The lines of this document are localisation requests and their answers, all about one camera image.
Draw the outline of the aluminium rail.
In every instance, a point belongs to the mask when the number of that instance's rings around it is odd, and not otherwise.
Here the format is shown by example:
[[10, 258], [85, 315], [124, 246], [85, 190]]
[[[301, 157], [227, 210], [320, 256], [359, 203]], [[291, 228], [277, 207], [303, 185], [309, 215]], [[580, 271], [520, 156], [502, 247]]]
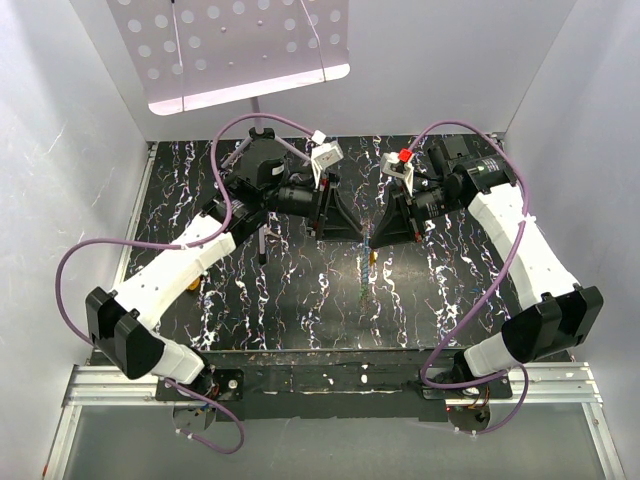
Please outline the aluminium rail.
[[512, 372], [513, 397], [483, 406], [493, 431], [447, 419], [208, 422], [152, 376], [105, 363], [73, 369], [46, 479], [621, 479], [624, 470], [585, 362]]

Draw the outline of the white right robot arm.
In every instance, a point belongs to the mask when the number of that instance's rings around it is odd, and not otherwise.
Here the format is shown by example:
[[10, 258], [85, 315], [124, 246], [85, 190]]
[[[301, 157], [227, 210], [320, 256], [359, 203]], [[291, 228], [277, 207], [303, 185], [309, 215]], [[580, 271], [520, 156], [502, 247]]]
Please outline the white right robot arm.
[[370, 248], [419, 242], [426, 236], [427, 221], [465, 210], [499, 253], [503, 267], [498, 277], [512, 280], [521, 307], [499, 333], [457, 353], [448, 375], [429, 377], [435, 359], [428, 358], [421, 380], [471, 398], [501, 373], [583, 344], [604, 298], [597, 287], [582, 286], [557, 258], [529, 214], [528, 198], [504, 152], [452, 158], [439, 145], [428, 153], [436, 179], [421, 191], [413, 184], [413, 157], [403, 149], [381, 159], [382, 173], [394, 182]]

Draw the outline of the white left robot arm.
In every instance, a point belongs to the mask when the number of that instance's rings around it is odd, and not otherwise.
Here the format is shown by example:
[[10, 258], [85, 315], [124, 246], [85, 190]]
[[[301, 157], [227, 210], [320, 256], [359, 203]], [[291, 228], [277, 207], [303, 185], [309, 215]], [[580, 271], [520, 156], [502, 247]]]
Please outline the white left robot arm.
[[197, 247], [164, 250], [113, 291], [97, 287], [88, 294], [91, 343], [131, 380], [154, 374], [178, 382], [190, 399], [212, 397], [211, 364], [195, 349], [156, 334], [156, 324], [194, 281], [265, 225], [271, 212], [306, 218], [318, 240], [362, 242], [362, 226], [339, 196], [338, 176], [325, 170], [342, 157], [335, 141], [314, 147], [307, 170], [312, 177], [302, 184], [290, 178], [283, 143], [253, 141], [227, 174], [225, 191], [179, 236]]

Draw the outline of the yellow blue toy block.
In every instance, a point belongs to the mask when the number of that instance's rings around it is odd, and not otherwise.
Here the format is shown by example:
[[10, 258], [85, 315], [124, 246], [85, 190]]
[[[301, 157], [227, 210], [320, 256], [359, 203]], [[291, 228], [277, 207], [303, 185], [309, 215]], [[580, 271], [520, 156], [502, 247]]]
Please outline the yellow blue toy block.
[[200, 284], [201, 284], [201, 280], [200, 279], [196, 279], [187, 287], [187, 289], [189, 291], [194, 291], [194, 290], [199, 288]]

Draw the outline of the white perforated music stand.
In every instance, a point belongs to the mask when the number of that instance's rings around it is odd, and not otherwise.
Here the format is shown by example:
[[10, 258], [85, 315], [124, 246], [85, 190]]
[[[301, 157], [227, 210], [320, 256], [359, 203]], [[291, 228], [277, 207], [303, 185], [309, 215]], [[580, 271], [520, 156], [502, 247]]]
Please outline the white perforated music stand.
[[[340, 40], [343, 1], [113, 1], [117, 28], [159, 116], [340, 79], [349, 70]], [[252, 114], [254, 126], [227, 161], [215, 165], [215, 194], [255, 140], [276, 139]], [[287, 167], [291, 180], [307, 184], [306, 166]]]

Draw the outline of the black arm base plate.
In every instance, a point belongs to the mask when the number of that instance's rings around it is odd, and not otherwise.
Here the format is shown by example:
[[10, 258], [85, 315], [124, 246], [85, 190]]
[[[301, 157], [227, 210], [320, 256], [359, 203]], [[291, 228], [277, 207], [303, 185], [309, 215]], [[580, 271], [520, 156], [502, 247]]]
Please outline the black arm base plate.
[[446, 401], [487, 405], [513, 397], [508, 380], [482, 394], [424, 385], [424, 349], [208, 351], [214, 398], [241, 420], [447, 419]]

